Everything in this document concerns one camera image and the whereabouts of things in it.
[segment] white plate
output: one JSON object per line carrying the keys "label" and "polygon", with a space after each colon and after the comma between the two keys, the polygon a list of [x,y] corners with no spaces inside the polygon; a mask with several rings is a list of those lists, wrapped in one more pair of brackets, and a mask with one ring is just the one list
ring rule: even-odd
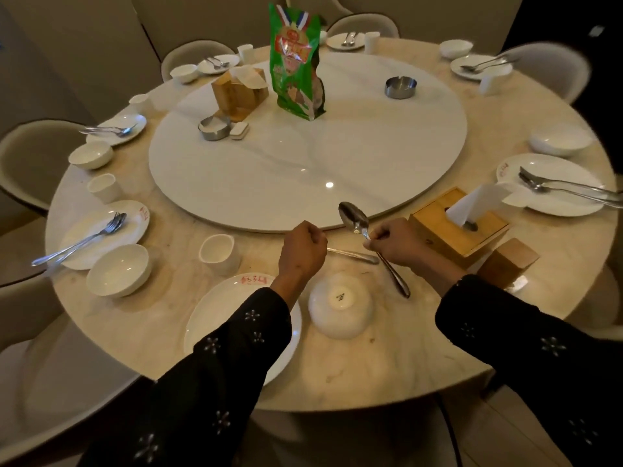
{"label": "white plate", "polygon": [[[455,72],[459,77],[469,78],[470,80],[482,80],[484,76],[487,74],[487,69],[483,70],[480,73],[469,73],[461,69],[462,65],[478,65],[481,62],[486,62],[488,60],[495,59],[492,55],[482,55],[482,54],[470,54],[465,57],[459,57],[458,59],[450,62],[450,70]],[[499,73],[510,73],[513,71],[512,64],[506,64],[500,67],[498,70]]]}
{"label": "white plate", "polygon": [[[547,177],[548,179],[567,180],[591,187],[603,187],[603,184],[585,168],[578,164],[566,161],[560,157],[543,156],[542,154],[519,154],[504,160],[498,166],[495,174],[499,182],[512,182],[523,184],[518,176],[519,168],[523,167],[528,172]],[[556,188],[565,188],[564,184],[552,184]],[[585,193],[585,190],[567,186],[569,189]],[[531,191],[531,199],[527,200],[528,208],[541,213],[555,216],[585,216],[603,208],[601,203],[596,203],[587,198],[575,197],[565,192],[537,193]]]}
{"label": "white plate", "polygon": [[348,33],[336,34],[335,36],[331,36],[326,40],[326,45],[331,47],[331,49],[335,50],[357,50],[361,49],[364,45],[364,39],[366,35],[363,33],[358,33],[357,36],[354,37],[354,45],[353,46],[342,46],[342,43],[347,38]]}
{"label": "white plate", "polygon": [[216,57],[221,62],[229,62],[229,65],[227,67],[216,69],[212,62],[202,60],[197,65],[197,69],[201,73],[204,73],[206,75],[218,75],[223,72],[226,72],[227,70],[231,69],[232,67],[237,66],[240,63],[240,57],[238,57],[236,54],[221,54],[221,55],[215,55],[214,57]]}
{"label": "white plate", "polygon": [[74,270],[90,269],[106,252],[124,244],[136,244],[150,223],[150,211],[143,203],[134,200],[122,200],[104,205],[78,221],[63,237],[57,250],[65,249],[87,236],[104,229],[106,223],[113,219],[115,211],[127,213],[128,216],[119,231],[111,235],[95,238],[90,244],[75,251],[63,262],[65,267]]}
{"label": "white plate", "polygon": [[[261,287],[270,286],[273,280],[275,280],[274,277],[264,273],[243,273],[228,278],[206,293],[193,310],[186,325],[184,353],[186,355],[192,353],[192,347],[195,344],[226,322],[253,292]],[[264,385],[285,369],[299,345],[302,325],[299,302],[296,302],[292,308],[290,317],[292,318],[292,339],[266,373]]]}
{"label": "white plate", "polygon": [[[255,66],[264,69],[269,97],[245,120],[250,133],[243,140],[202,138],[197,124],[219,109],[207,84],[171,110],[150,144],[160,190],[210,222],[284,232],[308,220],[328,229],[343,226],[341,201],[376,217],[427,190],[465,142],[467,120],[456,94],[404,62],[323,53],[318,76],[326,113],[314,121],[280,108],[269,63]],[[417,80],[413,98],[385,96],[387,79],[400,75]]]}
{"label": "white plate", "polygon": [[87,142],[93,142],[94,140],[103,140],[104,142],[109,143],[111,146],[123,144],[124,142],[128,142],[129,140],[132,140],[136,136],[141,134],[141,131],[145,129],[146,124],[147,120],[144,116],[140,114],[121,114],[119,116],[107,119],[98,126],[130,127],[132,125],[136,125],[132,129],[132,131],[122,137],[116,136],[113,133],[89,134],[87,136]]}

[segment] round dining table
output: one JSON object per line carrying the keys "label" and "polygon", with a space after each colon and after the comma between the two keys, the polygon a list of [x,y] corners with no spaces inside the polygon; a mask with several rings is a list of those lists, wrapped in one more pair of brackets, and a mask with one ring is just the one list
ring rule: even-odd
{"label": "round dining table", "polygon": [[[321,62],[326,49],[321,48]],[[258,48],[255,54],[258,62],[265,61],[269,47]],[[445,83],[461,101],[468,128],[463,149],[448,172],[408,204],[374,220],[372,226],[384,219],[409,217],[450,188],[469,192],[480,184],[494,183],[495,170],[503,159],[531,152],[527,143],[530,131],[544,122],[555,119],[584,123],[555,93],[518,71],[500,94],[482,96],[478,83],[450,71],[449,62],[440,58],[436,44],[382,38],[378,55],[412,64]],[[189,93],[213,79],[203,77],[190,85],[168,81],[152,90],[150,95],[159,114],[148,119],[136,139],[116,147],[114,159],[104,168],[83,171],[70,166],[47,219],[45,244],[50,252],[58,248],[73,223],[103,207],[86,186],[92,176],[102,172],[115,174],[125,197],[149,208],[151,221],[141,244],[154,259],[154,268],[136,293],[118,299],[97,297],[87,290],[87,271],[63,269],[52,275],[52,281],[67,313],[87,337],[122,364],[154,380],[183,358],[186,324],[193,309],[207,291],[223,280],[199,261],[203,241],[214,234],[233,235],[242,254],[238,273],[271,275],[277,274],[284,241],[282,234],[245,232],[199,219],[171,202],[152,178],[148,149],[161,119]],[[614,189],[614,173],[598,141],[570,160]],[[602,209],[576,218],[530,209],[506,212],[510,230],[503,240],[518,238],[540,255],[527,270],[528,284],[518,298],[564,319],[602,270],[616,230],[616,212]],[[365,252],[362,237],[344,228],[326,234],[333,248]],[[321,334],[307,311],[310,288],[317,279],[339,271],[360,278],[374,301],[370,325],[350,340]],[[396,291],[383,266],[328,255],[300,298],[300,344],[283,372],[263,388],[257,408],[304,412],[383,405],[459,384],[490,369],[452,345],[436,328],[435,311],[440,298],[432,288],[407,268],[397,267],[397,271],[410,286],[410,299]]]}

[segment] floor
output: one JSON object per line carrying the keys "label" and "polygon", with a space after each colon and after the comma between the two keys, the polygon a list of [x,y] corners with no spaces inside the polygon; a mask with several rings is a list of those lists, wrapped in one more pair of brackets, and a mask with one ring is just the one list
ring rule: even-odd
{"label": "floor", "polygon": [[[485,381],[485,377],[475,378],[442,392],[465,467],[571,466],[508,387],[487,402],[481,400],[479,391]],[[90,440],[131,413],[134,400],[143,397],[149,386],[150,382],[140,380],[97,415],[4,467],[73,467]],[[294,415],[292,420],[284,424],[279,419],[281,427],[274,429],[265,421],[263,429],[251,422],[238,466],[456,465],[446,425],[432,397],[352,412]]]}

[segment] white bowl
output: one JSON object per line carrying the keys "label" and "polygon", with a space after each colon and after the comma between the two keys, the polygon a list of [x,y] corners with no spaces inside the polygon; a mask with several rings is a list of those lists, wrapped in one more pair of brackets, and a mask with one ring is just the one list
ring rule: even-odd
{"label": "white bowl", "polygon": [[195,64],[185,64],[171,70],[171,77],[180,83],[191,83],[199,76],[199,70]]}
{"label": "white bowl", "polygon": [[76,167],[90,171],[108,164],[112,158],[113,148],[110,147],[109,143],[103,140],[94,140],[75,149],[69,154],[67,160]]}
{"label": "white bowl", "polygon": [[126,296],[145,283],[151,272],[147,249],[140,244],[126,244],[95,262],[87,275],[87,288],[97,296]]}
{"label": "white bowl", "polygon": [[453,60],[469,54],[472,47],[473,43],[470,41],[464,41],[463,39],[451,39],[449,41],[443,41],[439,45],[439,52],[442,57]]}
{"label": "white bowl", "polygon": [[542,127],[530,135],[530,146],[541,154],[569,157],[587,148],[595,141],[590,131],[571,123]]}
{"label": "white bowl", "polygon": [[372,298],[361,280],[338,273],[321,280],[311,291],[311,320],[325,336],[352,339],[372,319]]}

